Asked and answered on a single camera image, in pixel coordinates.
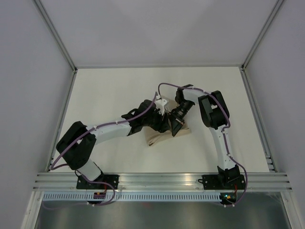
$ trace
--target beige cloth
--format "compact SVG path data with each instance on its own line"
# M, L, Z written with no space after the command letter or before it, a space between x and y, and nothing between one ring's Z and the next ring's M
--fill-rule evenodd
M168 101L168 108L170 110L174 109L177 106L176 101L168 99L164 97ZM176 134L175 137L187 135L191 132L190 128L187 126L187 123L185 122L181 130ZM148 146L153 146L158 142L173 138L171 130L167 130L164 133L159 133L158 131L155 131L151 129L150 127L144 127L144 134L145 134L145 140Z

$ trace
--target gray floor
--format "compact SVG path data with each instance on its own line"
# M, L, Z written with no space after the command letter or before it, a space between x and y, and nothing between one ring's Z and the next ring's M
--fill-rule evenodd
M73 202L46 202L48 207ZM213 203L116 202L104 207L41 208L40 229L287 229L279 196L247 194L235 208Z

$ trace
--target folded cloth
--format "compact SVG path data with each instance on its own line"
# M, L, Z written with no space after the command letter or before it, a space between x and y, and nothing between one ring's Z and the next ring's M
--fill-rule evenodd
M176 101L168 99L163 96L164 99L168 101L168 108L170 110L174 109L178 104ZM190 128L187 126L185 122L180 131L176 134L175 137L187 135L191 132ZM144 127L145 140L148 146L155 145L158 142L173 138L171 130L167 130L164 133L159 133L158 131L153 130L150 127Z

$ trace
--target white table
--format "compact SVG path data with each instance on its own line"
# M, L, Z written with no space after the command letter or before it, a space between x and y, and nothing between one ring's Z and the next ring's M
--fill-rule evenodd
M230 112L229 135L235 159L248 172L269 171L237 67L79 69L61 137L75 121L100 124L138 108L144 99L153 99L161 82L191 83L206 91L221 91ZM176 88L161 87L161 94L168 98L173 99L175 92ZM103 172L217 172L213 138L201 120L199 107L193 107L185 119L192 132L189 135L147 146L144 133L139 132L95 146L91 159ZM55 172L70 171L63 167Z

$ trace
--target table surface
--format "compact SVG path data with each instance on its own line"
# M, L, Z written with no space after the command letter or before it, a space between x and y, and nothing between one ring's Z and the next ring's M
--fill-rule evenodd
M76 121L86 125L109 122L137 108L144 99L152 100L161 82L221 91L230 112L233 156L248 172L269 172L238 67L79 69L60 138ZM175 92L176 88L161 86L161 94L168 98L173 99ZM217 172L214 141L201 120L199 106L185 119L191 129L188 135L147 146L141 131L96 145L91 159L109 173ZM70 171L68 167L55 170Z

